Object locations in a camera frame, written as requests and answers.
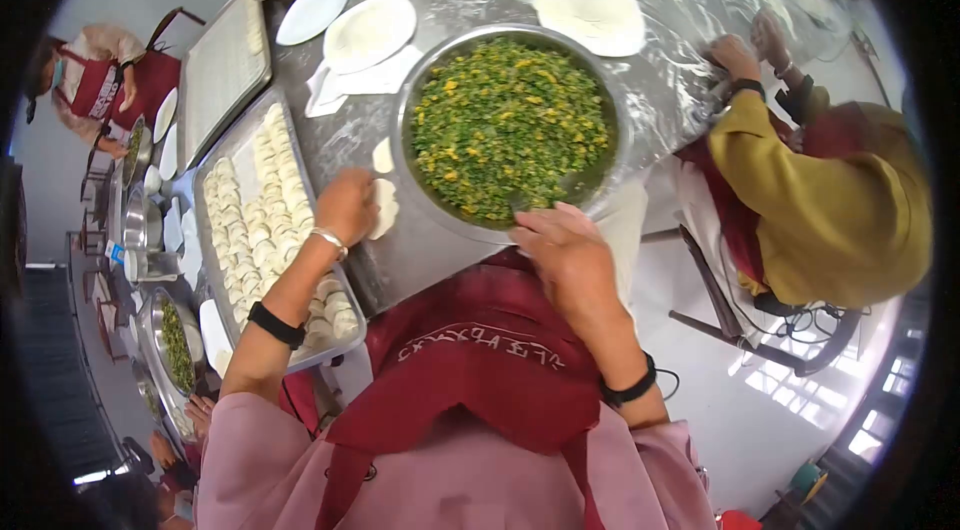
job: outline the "hand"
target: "hand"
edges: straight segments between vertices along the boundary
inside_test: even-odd
[[[124,100],[120,104],[120,113],[123,114],[134,104],[137,99],[137,80],[134,78],[134,67],[128,65],[123,70],[123,92]]]
[[[170,444],[170,440],[167,440],[161,434],[160,430],[153,430],[153,433],[150,434],[150,451],[153,454],[153,459],[164,470],[177,463],[177,453],[174,452],[173,445]]]
[[[614,257],[594,222],[571,204],[516,214],[510,239],[534,260],[547,299],[593,350],[610,328],[630,329],[617,296]]]
[[[97,147],[104,153],[109,154],[114,160],[122,160],[127,156],[129,149],[119,142],[116,138],[101,138]]]
[[[761,80],[761,63],[757,56],[736,34],[724,34],[710,44],[709,56],[717,66],[726,68],[729,80]]]
[[[760,54],[760,60],[770,62],[777,74],[783,73],[790,65],[790,54],[784,46],[784,30],[770,8],[762,8],[753,18],[750,42]]]
[[[210,432],[210,416],[215,404],[206,396],[190,394],[190,402],[183,408],[186,417],[193,421],[194,433],[200,441],[206,440]]]
[[[357,167],[342,170],[317,199],[317,226],[326,228],[346,247],[353,247],[377,222],[374,177]]]

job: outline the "table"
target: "table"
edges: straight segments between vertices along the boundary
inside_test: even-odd
[[[349,0],[353,7],[363,0]],[[411,0],[417,11],[413,44],[423,52],[442,40],[487,23],[537,23],[532,0]],[[689,144],[708,128],[716,108],[714,69],[698,54],[724,33],[749,36],[755,12],[772,6],[787,18],[787,43],[798,64],[846,41],[845,33],[815,25],[791,0],[638,0],[647,43],[635,56],[605,59],[627,94],[633,132],[630,167],[641,170]],[[265,4],[270,39],[286,12]],[[388,136],[394,95],[351,96],[330,116],[304,116],[305,84],[323,57],[324,35],[293,47],[270,44],[273,82],[286,94],[313,187],[320,192],[345,166],[371,167],[371,153]],[[374,316],[480,261],[502,247],[455,234],[417,210],[398,178],[400,212],[381,239],[354,248],[346,268],[366,314]]]

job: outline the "wristband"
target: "wristband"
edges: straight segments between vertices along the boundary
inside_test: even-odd
[[[271,313],[270,309],[267,309],[259,300],[250,308],[246,319],[270,332],[276,340],[286,343],[290,347],[290,351],[296,351],[300,348],[300,345],[304,344],[306,330],[302,323],[297,327],[290,325]]]
[[[643,351],[643,355],[647,357],[647,372],[640,380],[637,380],[636,384],[630,386],[627,390],[615,391],[607,386],[607,383],[603,381],[603,377],[601,376],[600,393],[603,395],[604,403],[610,407],[619,409],[623,404],[639,399],[647,394],[650,387],[657,381],[657,367],[650,353]]]

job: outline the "red apron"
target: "red apron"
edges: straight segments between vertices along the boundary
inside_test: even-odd
[[[767,109],[776,134],[786,142],[793,130]],[[863,135],[870,122],[857,103],[845,103],[821,113],[813,124],[803,128],[803,154],[821,160],[843,159],[863,151]],[[761,216],[743,203],[720,174],[707,146],[705,136],[677,152],[677,157],[696,164],[706,180],[720,218],[730,257],[736,269],[756,283],[764,284],[761,242],[757,225]]]
[[[342,520],[377,455],[414,449],[451,408],[527,451],[561,454],[583,495],[584,528],[603,528],[587,480],[600,375],[515,249],[390,309],[366,344],[375,380],[325,437],[336,446],[317,530]]]
[[[141,114],[147,120],[147,127],[153,128],[163,99],[180,81],[179,59],[160,51],[148,50],[133,66],[136,98],[126,111],[120,111],[126,95],[120,85],[123,74],[118,71],[120,65],[116,59],[87,59],[66,47],[60,47],[57,52],[61,57],[83,66],[83,76],[72,103],[59,87],[56,89],[57,95],[70,103],[70,112],[74,116],[89,117],[100,122],[112,121],[127,131],[134,128]]]

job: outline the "bracelet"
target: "bracelet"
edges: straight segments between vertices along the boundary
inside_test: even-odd
[[[790,62],[787,63],[785,68],[783,68],[783,71],[781,71],[780,73],[777,73],[776,71],[774,71],[774,76],[776,77],[776,80],[784,80],[784,77],[786,76],[787,72],[789,72],[793,68],[794,68],[793,59],[790,59]]]
[[[343,261],[347,258],[347,254],[350,252],[350,249],[347,248],[344,243],[340,242],[340,239],[337,238],[337,235],[330,230],[326,229],[325,227],[312,227],[310,228],[310,234],[323,237],[326,242],[339,249],[340,254],[337,255],[337,261]]]

